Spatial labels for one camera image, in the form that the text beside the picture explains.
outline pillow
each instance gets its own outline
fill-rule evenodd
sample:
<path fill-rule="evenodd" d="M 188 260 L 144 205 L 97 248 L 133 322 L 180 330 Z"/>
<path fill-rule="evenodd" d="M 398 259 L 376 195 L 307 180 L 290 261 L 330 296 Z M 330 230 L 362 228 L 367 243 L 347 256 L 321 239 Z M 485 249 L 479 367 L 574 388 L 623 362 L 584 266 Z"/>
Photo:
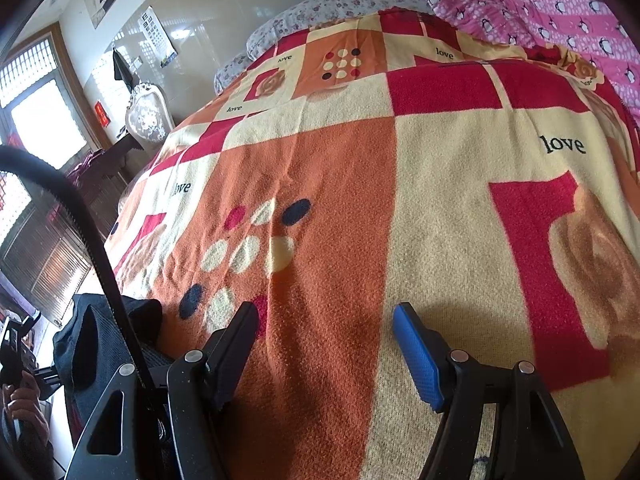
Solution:
<path fill-rule="evenodd" d="M 426 0 L 439 18 L 490 43 L 532 47 L 536 40 L 527 25 L 495 0 Z"/>
<path fill-rule="evenodd" d="M 333 20 L 366 16 L 391 7 L 433 14 L 424 0 L 305 0 L 260 26 L 249 36 L 246 51 L 252 60 L 256 60 L 282 38 L 299 30 Z"/>
<path fill-rule="evenodd" d="M 251 65 L 251 60 L 247 57 L 246 52 L 240 52 L 231 61 L 227 61 L 221 66 L 213 78 L 213 88 L 216 90 L 216 95 L 222 94 L 224 89 L 235 81 L 249 65 Z"/>

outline pink blanket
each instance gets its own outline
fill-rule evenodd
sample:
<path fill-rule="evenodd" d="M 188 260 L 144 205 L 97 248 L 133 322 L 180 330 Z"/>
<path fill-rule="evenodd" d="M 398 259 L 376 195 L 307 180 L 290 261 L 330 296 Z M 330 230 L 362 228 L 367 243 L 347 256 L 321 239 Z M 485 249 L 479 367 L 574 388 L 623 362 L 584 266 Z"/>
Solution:
<path fill-rule="evenodd" d="M 428 0 L 440 18 L 493 43 L 555 43 L 600 69 L 640 123 L 640 54 L 596 0 Z"/>

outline red sign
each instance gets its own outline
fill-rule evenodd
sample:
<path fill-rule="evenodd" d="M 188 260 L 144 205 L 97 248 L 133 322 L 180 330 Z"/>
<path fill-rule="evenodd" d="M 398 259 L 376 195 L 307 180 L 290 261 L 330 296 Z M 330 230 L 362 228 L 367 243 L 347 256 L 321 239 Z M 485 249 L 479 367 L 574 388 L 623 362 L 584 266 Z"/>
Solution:
<path fill-rule="evenodd" d="M 111 119 L 107 115 L 107 112 L 104 111 L 104 107 L 102 106 L 102 103 L 100 101 L 96 102 L 94 109 L 95 109 L 95 113 L 98 115 L 100 124 L 102 125 L 103 128 L 106 128 L 111 122 Z"/>

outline black bag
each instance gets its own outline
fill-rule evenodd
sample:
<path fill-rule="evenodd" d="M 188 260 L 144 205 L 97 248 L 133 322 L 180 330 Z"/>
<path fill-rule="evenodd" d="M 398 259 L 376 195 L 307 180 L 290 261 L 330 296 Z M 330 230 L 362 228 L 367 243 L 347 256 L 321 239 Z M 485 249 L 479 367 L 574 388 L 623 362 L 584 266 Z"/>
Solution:
<path fill-rule="evenodd" d="M 122 301 L 147 366 L 171 364 L 172 359 L 153 348 L 162 325 L 160 302 L 127 296 Z M 73 316 L 53 338 L 53 361 L 65 387 L 65 397 L 75 404 L 84 426 L 114 373 L 131 362 L 104 295 L 74 296 Z"/>

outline orange blanket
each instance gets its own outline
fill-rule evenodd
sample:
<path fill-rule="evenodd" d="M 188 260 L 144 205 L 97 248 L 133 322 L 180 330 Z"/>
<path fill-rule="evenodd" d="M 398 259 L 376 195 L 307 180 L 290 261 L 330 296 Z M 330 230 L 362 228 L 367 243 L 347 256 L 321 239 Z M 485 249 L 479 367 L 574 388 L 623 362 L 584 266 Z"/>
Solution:
<path fill-rule="evenodd" d="M 234 480 L 418 478 L 439 416 L 400 301 L 481 362 L 534 362 L 610 480 L 640 441 L 639 156 L 575 53 L 395 9 L 267 52 L 169 135 L 107 248 L 173 356 L 257 305 L 220 425 Z"/>

